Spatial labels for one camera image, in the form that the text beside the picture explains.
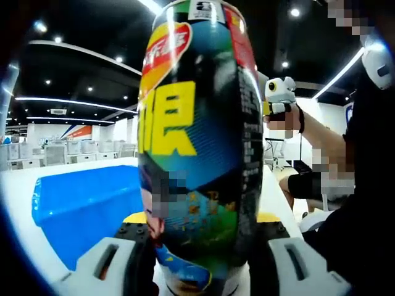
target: black wristband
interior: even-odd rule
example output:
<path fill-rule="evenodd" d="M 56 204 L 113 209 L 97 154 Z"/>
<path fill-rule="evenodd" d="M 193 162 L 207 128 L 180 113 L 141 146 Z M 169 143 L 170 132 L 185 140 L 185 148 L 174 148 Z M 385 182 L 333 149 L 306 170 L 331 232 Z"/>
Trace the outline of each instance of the black wristband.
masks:
<path fill-rule="evenodd" d="M 301 129 L 299 130 L 299 134 L 304 132 L 304 113 L 303 110 L 296 104 L 296 107 L 299 108 L 299 122 L 301 123 Z"/>

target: blue mat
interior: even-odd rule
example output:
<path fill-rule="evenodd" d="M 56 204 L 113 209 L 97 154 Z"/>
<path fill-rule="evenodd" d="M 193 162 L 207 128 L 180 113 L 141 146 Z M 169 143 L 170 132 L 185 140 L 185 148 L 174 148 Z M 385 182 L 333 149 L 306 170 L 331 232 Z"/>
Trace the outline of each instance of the blue mat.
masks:
<path fill-rule="evenodd" d="M 70 270 L 127 216 L 143 211 L 138 168 L 111 166 L 37 179 L 32 216 Z"/>

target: cylindrical can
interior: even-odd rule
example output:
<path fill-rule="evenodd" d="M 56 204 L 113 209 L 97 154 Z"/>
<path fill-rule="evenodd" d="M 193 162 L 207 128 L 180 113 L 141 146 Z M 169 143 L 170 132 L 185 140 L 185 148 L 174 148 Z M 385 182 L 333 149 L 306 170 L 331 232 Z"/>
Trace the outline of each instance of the cylindrical can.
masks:
<path fill-rule="evenodd" d="M 256 225 L 262 106 L 243 16 L 216 0 L 166 6 L 139 90 L 139 175 L 157 259 L 177 295 L 228 294 Z"/>

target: black ceiling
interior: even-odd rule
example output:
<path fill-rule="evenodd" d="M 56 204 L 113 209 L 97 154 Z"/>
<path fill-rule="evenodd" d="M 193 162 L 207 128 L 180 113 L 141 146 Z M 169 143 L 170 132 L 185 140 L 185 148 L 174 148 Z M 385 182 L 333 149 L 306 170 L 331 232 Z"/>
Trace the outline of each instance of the black ceiling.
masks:
<path fill-rule="evenodd" d="M 156 0 L 161 7 L 169 2 Z M 295 81 L 325 85 L 360 48 L 358 37 L 352 36 L 347 28 L 336 27 L 335 20 L 327 17 L 326 7 L 315 1 L 228 2 L 244 15 L 258 69 L 269 77 L 291 76 Z M 299 18 L 290 17 L 292 7 L 300 9 Z M 39 34 L 31 29 L 15 61 L 20 73 L 9 117 L 17 121 L 9 121 L 8 125 L 26 125 L 31 122 L 26 117 L 53 116 L 47 113 L 47 109 L 53 108 L 67 109 L 65 117 L 72 118 L 110 121 L 131 118 L 132 113 L 58 102 L 16 101 L 15 97 L 50 97 L 135 109 L 138 74 L 73 49 L 29 42 L 53 41 L 55 36 L 61 36 L 64 43 L 111 59 L 122 56 L 126 66 L 140 71 L 154 16 L 137 0 L 57 1 L 40 18 L 48 31 Z M 289 61 L 287 69 L 281 67 L 284 60 Z M 360 64 L 355 65 L 336 84 L 343 93 L 326 92 L 319 101 L 344 105 L 345 96 L 355 88 L 359 70 Z M 88 87 L 93 87 L 93 91 L 87 91 Z M 296 95 L 312 97 L 317 92 L 297 89 Z"/>

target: human hand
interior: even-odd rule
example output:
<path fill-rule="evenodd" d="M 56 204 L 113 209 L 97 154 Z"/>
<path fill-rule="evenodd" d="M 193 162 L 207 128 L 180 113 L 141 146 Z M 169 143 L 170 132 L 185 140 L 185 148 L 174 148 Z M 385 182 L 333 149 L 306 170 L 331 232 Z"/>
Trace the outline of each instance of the human hand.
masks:
<path fill-rule="evenodd" d="M 299 131 L 301 129 L 299 108 L 296 104 L 290 104 L 290 106 L 291 111 L 284 112 L 281 120 L 277 119 L 277 114 L 264 116 L 264 122 L 267 124 L 268 129 L 274 131 Z"/>

